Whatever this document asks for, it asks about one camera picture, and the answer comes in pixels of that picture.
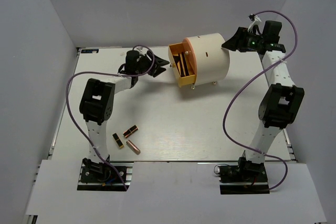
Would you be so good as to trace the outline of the thin black makeup brush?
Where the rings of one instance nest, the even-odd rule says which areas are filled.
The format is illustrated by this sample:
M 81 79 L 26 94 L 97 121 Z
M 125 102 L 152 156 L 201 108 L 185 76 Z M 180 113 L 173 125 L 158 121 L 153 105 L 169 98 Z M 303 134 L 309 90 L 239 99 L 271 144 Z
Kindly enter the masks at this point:
M 181 56 L 181 54 L 179 54 L 178 56 L 179 56 L 178 66 L 180 70 L 180 76 L 184 77 L 185 73 L 184 73 L 183 57 Z

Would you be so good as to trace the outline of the cream round drawer organizer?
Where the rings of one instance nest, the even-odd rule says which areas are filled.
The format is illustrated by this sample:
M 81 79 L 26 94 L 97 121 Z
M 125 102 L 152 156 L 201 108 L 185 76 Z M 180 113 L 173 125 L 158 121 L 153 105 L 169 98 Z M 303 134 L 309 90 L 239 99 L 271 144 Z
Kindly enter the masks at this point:
M 194 49 L 197 74 L 194 85 L 223 80 L 229 71 L 230 55 L 222 48 L 225 42 L 219 33 L 188 37 Z

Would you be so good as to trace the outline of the copper black lipstick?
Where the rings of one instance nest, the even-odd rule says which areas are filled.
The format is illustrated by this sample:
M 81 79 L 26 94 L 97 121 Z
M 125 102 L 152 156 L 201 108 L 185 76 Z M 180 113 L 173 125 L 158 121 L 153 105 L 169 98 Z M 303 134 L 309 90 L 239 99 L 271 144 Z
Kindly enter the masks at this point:
M 125 132 L 123 132 L 123 137 L 128 138 L 132 134 L 134 134 L 139 128 L 136 125 L 133 125 L 129 129 L 127 129 Z

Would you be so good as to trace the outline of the rose gold lipstick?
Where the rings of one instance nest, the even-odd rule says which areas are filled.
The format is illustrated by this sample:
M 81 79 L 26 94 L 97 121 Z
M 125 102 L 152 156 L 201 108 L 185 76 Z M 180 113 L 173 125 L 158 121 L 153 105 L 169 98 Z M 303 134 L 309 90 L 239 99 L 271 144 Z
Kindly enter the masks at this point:
M 141 153 L 140 149 L 131 140 L 127 140 L 126 144 L 137 155 Z

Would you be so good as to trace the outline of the black gold lipstick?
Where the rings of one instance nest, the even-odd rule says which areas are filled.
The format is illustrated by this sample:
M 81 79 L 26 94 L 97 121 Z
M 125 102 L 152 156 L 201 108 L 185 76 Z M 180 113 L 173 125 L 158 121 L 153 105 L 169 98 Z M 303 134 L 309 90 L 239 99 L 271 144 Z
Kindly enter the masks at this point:
M 117 133 L 114 133 L 112 135 L 113 139 L 115 140 L 117 146 L 119 149 L 122 149 L 124 148 L 124 144 L 122 143 L 121 139 L 119 138 L 118 134 Z

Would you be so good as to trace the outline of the brown fan makeup brush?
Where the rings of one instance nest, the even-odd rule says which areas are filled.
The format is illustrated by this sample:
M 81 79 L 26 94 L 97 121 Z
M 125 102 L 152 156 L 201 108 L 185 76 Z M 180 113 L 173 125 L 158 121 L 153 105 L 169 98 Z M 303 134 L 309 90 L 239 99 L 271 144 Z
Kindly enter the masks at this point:
M 181 75 L 181 69 L 182 69 L 181 55 L 180 54 L 173 55 L 173 60 L 174 60 L 174 65 L 176 69 L 178 70 L 178 74 Z

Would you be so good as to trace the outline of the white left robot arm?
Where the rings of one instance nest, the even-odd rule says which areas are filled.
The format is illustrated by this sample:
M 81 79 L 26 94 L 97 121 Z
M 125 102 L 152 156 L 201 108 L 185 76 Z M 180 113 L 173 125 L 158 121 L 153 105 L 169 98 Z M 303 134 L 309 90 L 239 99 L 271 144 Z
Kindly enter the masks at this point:
M 105 164 L 110 160 L 107 148 L 107 120 L 111 117 L 114 95 L 131 89 L 139 75 L 147 73 L 157 77 L 163 73 L 169 61 L 148 50 L 143 54 L 132 49 L 127 51 L 125 63 L 118 69 L 118 75 L 105 80 L 90 78 L 80 101 L 79 111 L 85 120 L 89 144 L 88 160 L 98 163 L 93 168 L 93 176 L 101 182 L 110 178 L 111 168 Z

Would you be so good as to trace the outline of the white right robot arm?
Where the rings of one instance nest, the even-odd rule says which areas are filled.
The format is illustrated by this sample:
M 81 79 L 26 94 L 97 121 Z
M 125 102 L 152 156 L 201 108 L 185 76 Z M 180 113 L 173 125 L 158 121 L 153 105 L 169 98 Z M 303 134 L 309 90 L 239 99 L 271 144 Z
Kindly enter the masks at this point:
M 304 89 L 295 85 L 286 65 L 286 49 L 279 43 L 282 23 L 268 20 L 260 34 L 257 25 L 238 27 L 222 47 L 239 52 L 255 51 L 265 70 L 269 88 L 259 109 L 259 125 L 249 146 L 243 153 L 244 163 L 237 168 L 238 177 L 247 182 L 256 175 L 252 164 L 262 164 L 274 139 L 294 122 L 301 106 Z

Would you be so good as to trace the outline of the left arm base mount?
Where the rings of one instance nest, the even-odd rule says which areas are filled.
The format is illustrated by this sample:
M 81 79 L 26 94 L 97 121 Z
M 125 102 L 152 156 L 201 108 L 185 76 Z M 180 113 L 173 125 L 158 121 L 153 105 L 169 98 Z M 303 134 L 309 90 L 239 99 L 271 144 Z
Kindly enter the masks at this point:
M 112 163 L 111 166 L 95 163 L 87 158 L 82 160 L 78 191 L 127 191 L 132 179 L 134 163 Z

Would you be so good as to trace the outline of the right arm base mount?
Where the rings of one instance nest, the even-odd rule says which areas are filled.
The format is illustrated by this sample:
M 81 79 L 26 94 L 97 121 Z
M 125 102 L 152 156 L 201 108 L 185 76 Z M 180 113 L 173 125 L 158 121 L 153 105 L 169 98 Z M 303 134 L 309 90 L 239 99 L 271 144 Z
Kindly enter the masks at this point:
M 214 175 L 219 178 L 221 195 L 269 194 L 269 184 L 264 165 L 261 171 L 240 170 L 238 165 L 218 164 Z

